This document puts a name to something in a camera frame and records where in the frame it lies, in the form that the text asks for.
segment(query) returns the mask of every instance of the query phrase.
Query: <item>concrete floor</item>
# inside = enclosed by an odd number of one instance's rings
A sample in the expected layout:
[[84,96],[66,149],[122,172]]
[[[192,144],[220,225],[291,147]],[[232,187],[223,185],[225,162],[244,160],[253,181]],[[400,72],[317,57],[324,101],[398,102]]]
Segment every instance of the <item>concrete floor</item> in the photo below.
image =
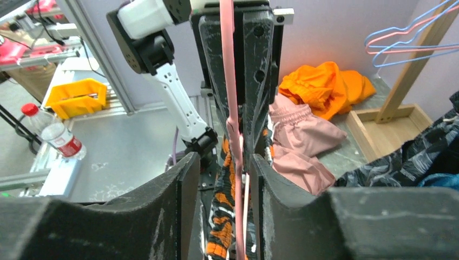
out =
[[[21,106],[38,102],[14,80],[0,84],[0,104],[16,118],[22,115]],[[28,173],[35,155],[29,151],[27,140],[18,136],[14,129],[0,119],[0,177]]]

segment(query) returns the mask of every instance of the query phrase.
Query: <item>bottle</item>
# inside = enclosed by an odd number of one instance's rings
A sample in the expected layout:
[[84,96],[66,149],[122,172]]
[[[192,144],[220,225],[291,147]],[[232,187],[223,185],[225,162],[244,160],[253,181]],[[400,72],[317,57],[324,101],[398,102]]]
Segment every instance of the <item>bottle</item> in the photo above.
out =
[[86,155],[86,147],[69,131],[59,118],[40,110],[35,104],[22,106],[21,111],[29,119],[32,128],[43,141],[59,150],[66,158],[81,160]]

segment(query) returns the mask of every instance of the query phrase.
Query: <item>pink clothing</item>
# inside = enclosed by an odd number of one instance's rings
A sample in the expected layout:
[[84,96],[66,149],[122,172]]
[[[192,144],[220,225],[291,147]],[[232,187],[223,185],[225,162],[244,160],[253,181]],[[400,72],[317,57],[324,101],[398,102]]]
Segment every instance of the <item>pink clothing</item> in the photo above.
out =
[[270,105],[273,124],[273,168],[313,195],[335,183],[333,174],[316,155],[339,145],[346,137],[334,124],[312,114],[309,105],[295,105],[279,94]]

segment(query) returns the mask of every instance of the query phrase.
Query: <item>yellow tray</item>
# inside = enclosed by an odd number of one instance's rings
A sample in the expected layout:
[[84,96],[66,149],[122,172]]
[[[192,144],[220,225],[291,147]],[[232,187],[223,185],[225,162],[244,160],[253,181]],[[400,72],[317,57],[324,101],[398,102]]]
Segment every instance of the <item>yellow tray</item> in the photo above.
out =
[[45,104],[62,119],[94,113],[107,104],[107,86],[85,79],[69,84],[54,86]]

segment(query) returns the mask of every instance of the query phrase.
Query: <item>orange cloth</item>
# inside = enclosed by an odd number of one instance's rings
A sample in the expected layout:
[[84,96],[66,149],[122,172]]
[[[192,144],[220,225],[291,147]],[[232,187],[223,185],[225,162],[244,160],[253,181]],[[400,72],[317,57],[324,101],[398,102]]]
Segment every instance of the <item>orange cloth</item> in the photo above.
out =
[[279,93],[296,105],[308,104],[312,113],[330,120],[335,114],[352,110],[352,105],[376,93],[370,80],[356,71],[340,71],[336,63],[314,68],[301,66],[284,77]]

